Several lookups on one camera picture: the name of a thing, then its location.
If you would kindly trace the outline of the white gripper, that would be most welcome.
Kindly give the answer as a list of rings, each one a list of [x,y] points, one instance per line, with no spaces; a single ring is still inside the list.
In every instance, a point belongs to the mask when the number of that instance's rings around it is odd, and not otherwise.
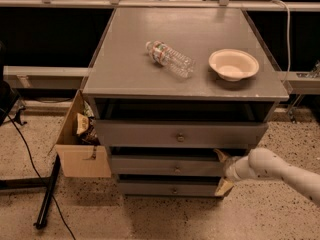
[[[249,166],[247,156],[232,156],[220,149],[214,149],[220,162],[224,162],[224,177],[219,180],[215,190],[216,196],[225,196],[230,191],[234,183],[242,180],[256,179],[256,173]]]

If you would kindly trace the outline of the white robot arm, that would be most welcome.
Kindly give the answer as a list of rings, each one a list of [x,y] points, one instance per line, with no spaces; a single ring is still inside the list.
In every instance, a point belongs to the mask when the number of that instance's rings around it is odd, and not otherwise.
[[[293,166],[266,148],[251,149],[247,156],[230,156],[219,149],[214,152],[223,164],[223,176],[215,190],[217,197],[224,196],[239,181],[275,179],[320,205],[319,174]]]

